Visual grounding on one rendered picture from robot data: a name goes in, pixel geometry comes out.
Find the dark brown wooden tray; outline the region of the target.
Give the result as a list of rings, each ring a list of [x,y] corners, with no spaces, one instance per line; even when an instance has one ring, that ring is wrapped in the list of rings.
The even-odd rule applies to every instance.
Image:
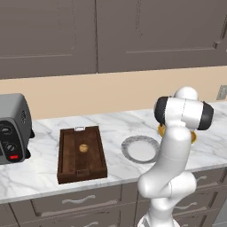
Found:
[[[86,153],[79,145],[86,144]],[[107,177],[107,165],[98,126],[84,130],[62,129],[59,137],[59,184],[68,184]]]

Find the grey rimmed white plate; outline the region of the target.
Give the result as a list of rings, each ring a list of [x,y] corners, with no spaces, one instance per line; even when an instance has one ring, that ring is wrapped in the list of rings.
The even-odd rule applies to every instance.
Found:
[[[149,164],[157,161],[160,144],[148,136],[132,136],[121,143],[123,155],[134,163]]]

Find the yellow plate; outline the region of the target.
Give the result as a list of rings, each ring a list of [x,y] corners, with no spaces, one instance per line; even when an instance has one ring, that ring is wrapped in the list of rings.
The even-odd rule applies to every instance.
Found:
[[[165,125],[160,124],[158,126],[158,132],[163,137],[164,133],[165,133]],[[192,136],[192,144],[193,144],[196,141],[196,139],[197,139],[197,135],[196,135],[196,133],[194,131],[191,131],[191,136]]]

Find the grey drawer front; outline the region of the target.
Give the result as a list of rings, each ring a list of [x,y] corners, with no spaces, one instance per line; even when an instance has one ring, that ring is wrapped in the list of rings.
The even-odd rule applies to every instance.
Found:
[[[220,209],[210,209],[197,213],[193,212],[187,215],[174,215],[174,219],[180,226],[188,223],[190,227],[212,227],[219,212]]]
[[[11,204],[20,223],[36,221],[52,215],[79,212],[96,207],[115,205],[121,200],[119,185],[80,192],[70,192]]]
[[[187,196],[176,206],[187,206],[190,203],[197,202],[197,206],[191,206],[186,210],[175,209],[174,215],[187,215],[193,212],[207,211],[210,209],[221,208],[227,197],[227,186],[216,185],[212,187],[205,187],[198,189],[195,193]]]
[[[194,172],[193,174],[196,180],[201,176],[207,176],[207,179],[197,181],[198,189],[216,185],[227,185],[227,167]]]
[[[58,215],[41,221],[20,223],[20,227],[83,227],[88,223],[98,222],[92,227],[133,227],[136,204],[105,207],[90,212]]]

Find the grey toaster oven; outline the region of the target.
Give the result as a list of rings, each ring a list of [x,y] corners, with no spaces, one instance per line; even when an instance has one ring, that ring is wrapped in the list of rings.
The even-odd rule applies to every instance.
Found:
[[[20,93],[0,95],[0,165],[22,162],[34,138],[32,120],[25,97]]]

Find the grey wall cupboard door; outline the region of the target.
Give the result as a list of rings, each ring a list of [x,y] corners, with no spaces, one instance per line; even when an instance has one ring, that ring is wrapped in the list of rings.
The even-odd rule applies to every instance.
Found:
[[[227,0],[96,0],[100,73],[227,65]]]
[[[0,0],[0,79],[96,66],[95,0]]]

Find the grey wall socket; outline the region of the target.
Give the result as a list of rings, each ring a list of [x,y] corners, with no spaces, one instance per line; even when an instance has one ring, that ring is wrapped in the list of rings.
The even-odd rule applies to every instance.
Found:
[[[217,94],[217,100],[224,100],[227,97],[227,85],[221,85]]]

